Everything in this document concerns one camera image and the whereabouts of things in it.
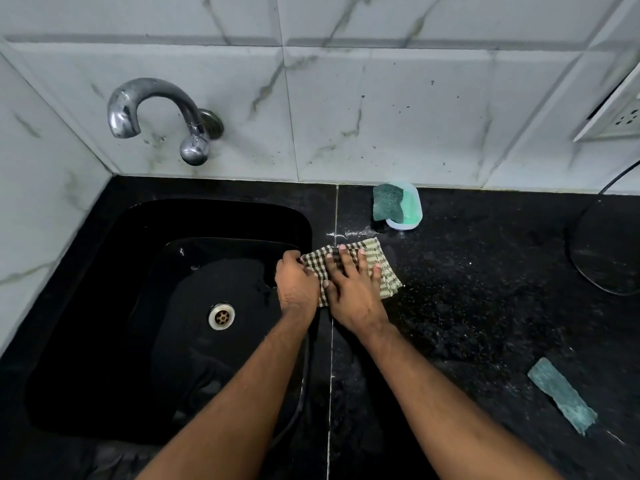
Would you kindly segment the person's right hand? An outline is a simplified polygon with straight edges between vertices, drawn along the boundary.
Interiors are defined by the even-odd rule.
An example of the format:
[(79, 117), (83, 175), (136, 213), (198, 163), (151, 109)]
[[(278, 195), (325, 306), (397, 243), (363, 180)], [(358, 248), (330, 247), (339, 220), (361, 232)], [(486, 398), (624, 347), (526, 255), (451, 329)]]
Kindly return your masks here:
[(359, 339), (365, 339), (374, 330), (388, 324), (388, 314), (382, 304), (380, 291), (371, 283), (372, 266), (364, 250), (357, 250), (357, 275), (347, 277), (339, 269), (332, 254), (325, 257), (329, 280), (334, 284), (334, 305), (329, 306), (332, 316)]

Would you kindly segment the person's left hand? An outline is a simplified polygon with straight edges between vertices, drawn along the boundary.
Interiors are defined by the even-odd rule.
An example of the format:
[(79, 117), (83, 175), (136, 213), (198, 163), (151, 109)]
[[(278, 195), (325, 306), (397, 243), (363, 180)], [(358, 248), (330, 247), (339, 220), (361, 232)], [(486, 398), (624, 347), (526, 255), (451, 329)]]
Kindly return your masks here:
[(320, 296), (319, 280), (308, 267), (276, 265), (276, 290), (283, 315), (313, 320)]

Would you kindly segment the person's right forearm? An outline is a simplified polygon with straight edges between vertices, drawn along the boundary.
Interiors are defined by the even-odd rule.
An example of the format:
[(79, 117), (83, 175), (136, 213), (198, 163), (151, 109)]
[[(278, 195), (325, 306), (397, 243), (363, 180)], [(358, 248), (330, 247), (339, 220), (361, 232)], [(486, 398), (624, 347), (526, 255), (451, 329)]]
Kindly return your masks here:
[(418, 353), (388, 321), (353, 330), (441, 480), (563, 480)]

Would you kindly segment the person's left forearm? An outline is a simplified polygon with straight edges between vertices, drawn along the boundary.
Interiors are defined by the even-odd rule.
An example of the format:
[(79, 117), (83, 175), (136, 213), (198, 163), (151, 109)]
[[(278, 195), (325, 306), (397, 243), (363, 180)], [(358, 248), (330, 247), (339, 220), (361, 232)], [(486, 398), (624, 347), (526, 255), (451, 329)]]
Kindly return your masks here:
[(291, 305), (233, 379), (136, 480), (256, 480), (314, 307)]

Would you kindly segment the white soap dish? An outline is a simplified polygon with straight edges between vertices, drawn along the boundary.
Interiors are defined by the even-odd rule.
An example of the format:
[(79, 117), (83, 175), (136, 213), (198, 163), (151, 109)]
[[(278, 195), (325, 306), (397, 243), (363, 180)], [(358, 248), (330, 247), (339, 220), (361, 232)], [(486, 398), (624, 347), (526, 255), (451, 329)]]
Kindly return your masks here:
[(389, 182), (385, 197), (385, 218), (388, 226), (395, 230), (413, 230), (423, 218), (418, 189), (407, 182)]

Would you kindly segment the green scrub sponge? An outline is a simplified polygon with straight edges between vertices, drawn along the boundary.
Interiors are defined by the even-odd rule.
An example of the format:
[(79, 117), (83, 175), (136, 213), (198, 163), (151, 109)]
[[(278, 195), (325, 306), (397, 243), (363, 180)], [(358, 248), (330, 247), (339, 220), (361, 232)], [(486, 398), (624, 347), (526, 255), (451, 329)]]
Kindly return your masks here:
[(404, 221), (404, 211), (402, 201), (404, 190), (393, 184), (380, 184), (372, 189), (372, 219), (373, 221), (386, 221), (388, 219), (395, 223)]

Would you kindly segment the green soap bar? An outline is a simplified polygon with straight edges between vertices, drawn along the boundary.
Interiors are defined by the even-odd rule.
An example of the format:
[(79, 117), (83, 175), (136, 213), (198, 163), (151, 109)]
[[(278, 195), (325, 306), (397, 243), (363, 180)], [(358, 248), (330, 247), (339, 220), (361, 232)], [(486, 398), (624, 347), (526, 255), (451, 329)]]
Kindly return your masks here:
[(403, 220), (401, 222), (402, 225), (417, 226), (420, 223), (422, 219), (422, 208), (420, 197), (416, 189), (403, 189), (401, 209), (403, 211)]

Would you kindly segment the metal sink drain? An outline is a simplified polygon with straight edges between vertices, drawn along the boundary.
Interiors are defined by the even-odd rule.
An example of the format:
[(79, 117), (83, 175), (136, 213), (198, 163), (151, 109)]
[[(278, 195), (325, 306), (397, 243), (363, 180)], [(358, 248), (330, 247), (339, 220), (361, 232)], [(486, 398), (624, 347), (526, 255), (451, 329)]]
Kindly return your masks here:
[(219, 303), (210, 309), (207, 322), (214, 331), (222, 331), (232, 325), (235, 316), (236, 311), (233, 306), (229, 303)]

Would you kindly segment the black sink basin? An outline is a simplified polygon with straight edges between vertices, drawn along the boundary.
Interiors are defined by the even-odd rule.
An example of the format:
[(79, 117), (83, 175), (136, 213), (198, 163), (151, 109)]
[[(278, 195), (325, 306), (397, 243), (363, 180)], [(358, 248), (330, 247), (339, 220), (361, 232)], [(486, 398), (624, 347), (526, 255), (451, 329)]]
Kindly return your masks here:
[[(310, 249), (297, 210), (225, 200), (150, 201), (117, 218), (26, 383), (32, 425), (165, 444), (280, 318), (276, 263)], [(210, 309), (229, 303), (214, 331)]]

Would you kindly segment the green scouring pad strip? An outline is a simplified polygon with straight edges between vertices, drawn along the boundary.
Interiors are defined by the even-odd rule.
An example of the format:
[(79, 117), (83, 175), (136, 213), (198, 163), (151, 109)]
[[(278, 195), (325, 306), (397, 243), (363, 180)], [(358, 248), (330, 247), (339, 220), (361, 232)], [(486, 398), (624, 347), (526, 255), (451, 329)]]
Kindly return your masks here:
[(587, 405), (578, 391), (546, 357), (540, 358), (532, 366), (527, 377), (555, 402), (578, 434), (585, 436), (588, 429), (596, 423), (597, 412)]

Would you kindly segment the chrome wall faucet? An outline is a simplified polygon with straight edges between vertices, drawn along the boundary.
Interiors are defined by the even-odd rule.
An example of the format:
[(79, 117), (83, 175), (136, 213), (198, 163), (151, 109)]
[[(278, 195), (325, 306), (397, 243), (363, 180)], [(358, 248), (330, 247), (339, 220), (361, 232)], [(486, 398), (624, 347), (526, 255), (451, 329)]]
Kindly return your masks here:
[(178, 133), (184, 139), (179, 153), (190, 166), (201, 166), (209, 158), (212, 141), (219, 140), (225, 127), (219, 116), (197, 107), (180, 87), (156, 78), (137, 78), (117, 87), (107, 103), (107, 119), (112, 135), (128, 139), (152, 130), (152, 138), (164, 142), (160, 130)]

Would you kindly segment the white wall socket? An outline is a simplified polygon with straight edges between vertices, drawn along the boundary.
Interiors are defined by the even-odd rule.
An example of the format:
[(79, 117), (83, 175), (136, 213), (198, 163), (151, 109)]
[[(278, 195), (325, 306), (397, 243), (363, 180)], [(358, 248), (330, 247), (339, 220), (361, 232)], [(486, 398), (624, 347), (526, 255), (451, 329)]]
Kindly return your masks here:
[(640, 62), (601, 104), (573, 142), (629, 137), (640, 137)]

